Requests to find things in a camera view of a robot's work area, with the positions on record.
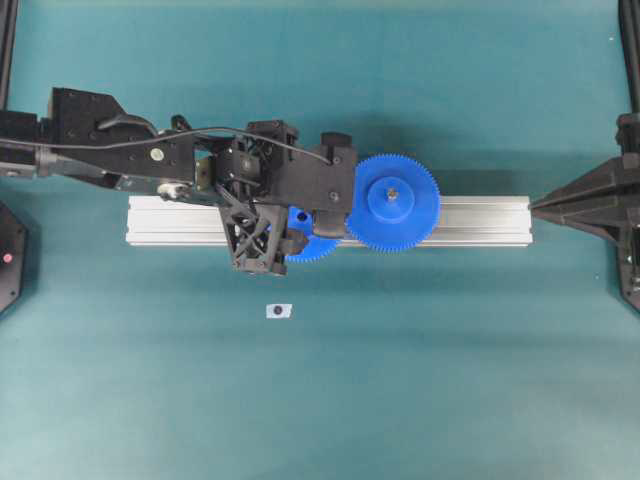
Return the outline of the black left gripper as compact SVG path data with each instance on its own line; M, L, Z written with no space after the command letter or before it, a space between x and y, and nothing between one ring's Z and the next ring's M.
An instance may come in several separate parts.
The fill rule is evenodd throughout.
M295 186L285 179L295 163L291 149L298 137L298 130L282 120L251 122L244 135L194 137L194 147L208 156L196 168L193 202L222 205L219 213L237 271L283 276L285 255L297 256L309 244L304 233L289 233L285 253L281 247L288 208L279 205L300 204Z

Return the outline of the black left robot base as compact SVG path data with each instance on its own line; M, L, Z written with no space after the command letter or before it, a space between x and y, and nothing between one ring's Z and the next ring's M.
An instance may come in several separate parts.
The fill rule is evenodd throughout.
M5 203L0 214L0 308L4 314L21 296L28 229Z

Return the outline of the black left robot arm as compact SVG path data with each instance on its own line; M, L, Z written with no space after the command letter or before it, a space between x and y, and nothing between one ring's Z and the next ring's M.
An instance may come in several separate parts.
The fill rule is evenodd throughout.
M238 129L194 128L181 115L159 130L111 95L55 88L47 116L1 112L1 173L61 176L165 202L215 207L234 269L283 275L309 234L289 222L292 208L313 212L306 180L291 167L326 157L296 144L282 123Z

